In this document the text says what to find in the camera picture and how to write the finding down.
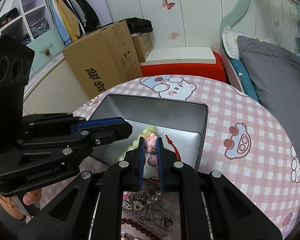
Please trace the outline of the person left hand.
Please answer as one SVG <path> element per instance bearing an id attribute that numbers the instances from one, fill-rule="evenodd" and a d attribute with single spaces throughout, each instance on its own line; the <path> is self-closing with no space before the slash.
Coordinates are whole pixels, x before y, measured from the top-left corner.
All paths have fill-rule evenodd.
<path id="1" fill-rule="evenodd" d="M 24 220 L 25 217 L 34 216 L 34 212 L 39 210 L 42 192 L 43 189 L 37 189 L 25 193 L 22 197 L 4 197 L 0 194 L 0 205 L 13 218 Z"/>

